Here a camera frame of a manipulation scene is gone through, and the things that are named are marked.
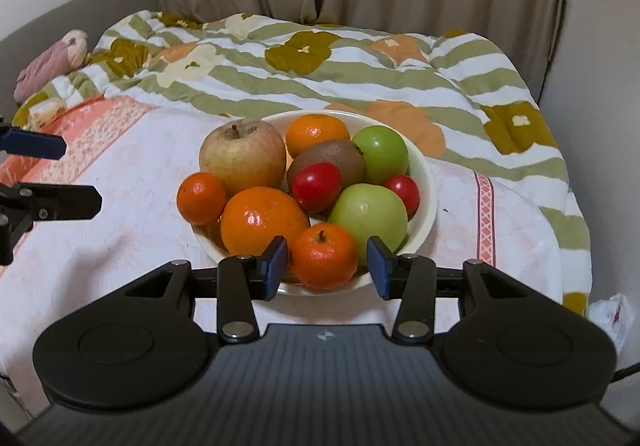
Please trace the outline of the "green apple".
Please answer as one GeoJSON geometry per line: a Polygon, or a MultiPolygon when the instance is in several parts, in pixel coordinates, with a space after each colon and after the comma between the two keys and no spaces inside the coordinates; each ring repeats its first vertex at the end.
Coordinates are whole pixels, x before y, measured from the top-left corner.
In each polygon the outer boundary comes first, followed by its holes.
{"type": "Polygon", "coordinates": [[[341,192],[328,222],[346,229],[356,241],[359,265],[367,263],[367,242],[380,237],[386,247],[397,251],[408,232],[408,215],[398,195],[371,184],[353,184],[341,192]]]}
{"type": "Polygon", "coordinates": [[[394,175],[405,174],[409,153],[404,139],[383,125],[371,125],[352,136],[364,160],[364,180],[382,185],[394,175]]]}

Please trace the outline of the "green apple back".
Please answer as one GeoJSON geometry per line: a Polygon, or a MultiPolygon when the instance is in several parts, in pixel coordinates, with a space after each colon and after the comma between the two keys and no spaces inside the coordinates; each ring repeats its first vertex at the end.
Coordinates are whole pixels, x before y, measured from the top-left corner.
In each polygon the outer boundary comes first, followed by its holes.
{"type": "Polygon", "coordinates": [[[364,180],[382,185],[394,175],[405,174],[409,153],[404,139],[383,125],[371,125],[352,136],[364,160],[364,180]]]}

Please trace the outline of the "crumpled white tissue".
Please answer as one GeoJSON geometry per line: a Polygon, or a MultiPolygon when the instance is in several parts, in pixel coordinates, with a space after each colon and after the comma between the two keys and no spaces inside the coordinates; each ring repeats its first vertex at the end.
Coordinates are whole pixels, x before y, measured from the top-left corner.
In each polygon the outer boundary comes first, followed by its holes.
{"type": "Polygon", "coordinates": [[[586,317],[608,335],[620,354],[634,324],[634,310],[626,296],[616,293],[609,299],[589,304],[586,317]]]}

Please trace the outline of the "white pink floral cloth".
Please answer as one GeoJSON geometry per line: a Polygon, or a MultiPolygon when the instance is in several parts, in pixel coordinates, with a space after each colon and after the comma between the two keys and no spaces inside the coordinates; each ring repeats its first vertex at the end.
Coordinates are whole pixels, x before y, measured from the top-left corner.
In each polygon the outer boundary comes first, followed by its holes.
{"type": "MultiPolygon", "coordinates": [[[[122,124],[115,106],[141,102],[93,102],[91,121],[106,132],[122,124]]],[[[210,114],[144,105],[142,116],[73,177],[103,198],[90,221],[37,224],[1,267],[1,372],[35,416],[49,406],[32,366],[40,333],[61,317],[128,284],[158,266],[184,258],[195,268],[214,265],[190,225],[179,215],[178,186],[198,169],[198,150],[216,125],[210,114]]],[[[478,184],[463,166],[425,158],[433,171],[439,211],[419,254],[440,267],[458,268],[477,257],[478,184]]],[[[494,205],[495,266],[556,302],[563,287],[558,242],[539,209],[509,187],[490,180],[494,205]]],[[[388,330],[397,302],[383,302],[372,286],[321,296],[284,296],[257,303],[260,330],[270,322],[348,324],[373,322],[388,330]]]]}

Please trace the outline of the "small mandarin with stem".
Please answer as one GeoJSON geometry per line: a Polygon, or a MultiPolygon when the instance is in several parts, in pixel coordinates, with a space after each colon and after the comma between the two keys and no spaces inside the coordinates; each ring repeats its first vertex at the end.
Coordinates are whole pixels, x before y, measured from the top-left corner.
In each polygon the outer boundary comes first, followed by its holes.
{"type": "Polygon", "coordinates": [[[309,289],[341,287],[358,270],[356,241],[340,225],[312,225],[288,246],[288,266],[295,278],[309,289]]]}

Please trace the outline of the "small red cherry tomato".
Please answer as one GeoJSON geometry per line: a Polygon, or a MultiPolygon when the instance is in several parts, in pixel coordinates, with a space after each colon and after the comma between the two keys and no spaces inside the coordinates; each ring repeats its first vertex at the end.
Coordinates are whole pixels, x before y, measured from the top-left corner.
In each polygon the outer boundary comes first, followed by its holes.
{"type": "Polygon", "coordinates": [[[408,219],[411,220],[413,215],[420,206],[420,190],[416,182],[408,175],[393,175],[383,184],[384,187],[394,192],[405,206],[408,219]]]}

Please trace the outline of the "floral striped duvet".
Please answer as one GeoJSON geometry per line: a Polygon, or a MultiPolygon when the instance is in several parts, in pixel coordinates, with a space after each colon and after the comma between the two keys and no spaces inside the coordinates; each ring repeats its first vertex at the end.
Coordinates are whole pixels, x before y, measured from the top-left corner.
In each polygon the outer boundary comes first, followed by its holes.
{"type": "Polygon", "coordinates": [[[587,307],[589,229],[566,163],[509,57],[478,34],[390,34],[249,13],[201,22],[142,10],[108,28],[79,69],[37,85],[13,121],[25,126],[50,98],[73,107],[119,95],[225,117],[332,108],[384,122],[424,154],[536,204],[560,248],[563,303],[576,313],[587,307]]]}

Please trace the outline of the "orange mandarin back of bowl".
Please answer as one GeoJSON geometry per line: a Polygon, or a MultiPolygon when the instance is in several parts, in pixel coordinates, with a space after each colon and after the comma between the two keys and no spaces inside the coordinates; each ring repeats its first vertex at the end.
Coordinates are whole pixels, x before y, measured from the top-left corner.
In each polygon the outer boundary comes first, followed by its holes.
{"type": "Polygon", "coordinates": [[[329,140],[350,140],[350,134],[343,121],[327,114],[305,114],[296,118],[285,132],[286,148],[292,158],[329,140]]]}

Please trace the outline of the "pink plush toy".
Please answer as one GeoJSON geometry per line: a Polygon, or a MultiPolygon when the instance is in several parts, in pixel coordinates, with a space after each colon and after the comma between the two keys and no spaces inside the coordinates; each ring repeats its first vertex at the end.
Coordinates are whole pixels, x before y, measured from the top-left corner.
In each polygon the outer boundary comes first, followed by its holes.
{"type": "Polygon", "coordinates": [[[67,32],[18,74],[13,95],[17,105],[24,104],[57,76],[65,76],[81,68],[87,54],[87,33],[81,30],[67,32]]]}

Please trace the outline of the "large yellow-red apple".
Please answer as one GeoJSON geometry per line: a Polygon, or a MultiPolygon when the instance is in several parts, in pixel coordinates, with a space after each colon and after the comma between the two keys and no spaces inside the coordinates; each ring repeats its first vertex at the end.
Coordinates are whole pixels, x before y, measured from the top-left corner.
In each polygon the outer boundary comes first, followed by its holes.
{"type": "Polygon", "coordinates": [[[205,137],[198,165],[221,180],[228,197],[252,187],[279,188],[286,171],[285,144],[266,121],[232,120],[205,137]]]}

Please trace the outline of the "large orange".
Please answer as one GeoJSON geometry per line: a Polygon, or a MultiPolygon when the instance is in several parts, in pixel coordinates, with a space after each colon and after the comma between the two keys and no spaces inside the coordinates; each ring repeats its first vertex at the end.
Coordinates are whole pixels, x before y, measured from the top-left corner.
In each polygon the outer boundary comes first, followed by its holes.
{"type": "Polygon", "coordinates": [[[224,207],[219,230],[230,255],[261,255],[274,237],[295,240],[309,226],[298,203],[282,190],[252,187],[224,207]]]}

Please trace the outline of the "large red cherry tomato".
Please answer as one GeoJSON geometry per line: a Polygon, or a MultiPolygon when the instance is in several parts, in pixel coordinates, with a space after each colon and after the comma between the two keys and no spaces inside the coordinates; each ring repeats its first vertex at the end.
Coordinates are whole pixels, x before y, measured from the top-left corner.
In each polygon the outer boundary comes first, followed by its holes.
{"type": "Polygon", "coordinates": [[[303,211],[319,213],[334,203],[342,190],[340,169],[329,162],[318,162],[298,172],[291,194],[303,211]]]}

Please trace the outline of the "brown kiwi with sticker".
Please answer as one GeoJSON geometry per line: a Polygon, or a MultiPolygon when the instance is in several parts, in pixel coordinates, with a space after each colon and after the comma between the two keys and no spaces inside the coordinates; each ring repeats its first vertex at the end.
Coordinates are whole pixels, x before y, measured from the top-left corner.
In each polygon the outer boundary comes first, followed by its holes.
{"type": "Polygon", "coordinates": [[[286,173],[288,189],[292,189],[298,172],[320,162],[333,164],[341,171],[342,188],[363,181],[366,166],[361,150],[351,140],[327,140],[304,150],[292,161],[286,173]]]}

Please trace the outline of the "green apple front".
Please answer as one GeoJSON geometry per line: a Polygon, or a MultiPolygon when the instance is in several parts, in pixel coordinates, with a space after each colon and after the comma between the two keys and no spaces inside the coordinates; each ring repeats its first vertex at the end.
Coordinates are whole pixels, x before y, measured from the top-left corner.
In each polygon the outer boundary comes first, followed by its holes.
{"type": "Polygon", "coordinates": [[[328,222],[346,229],[356,241],[359,265],[367,263],[367,242],[380,237],[386,247],[397,251],[408,232],[408,215],[398,195],[371,184],[353,184],[341,192],[328,222]]]}

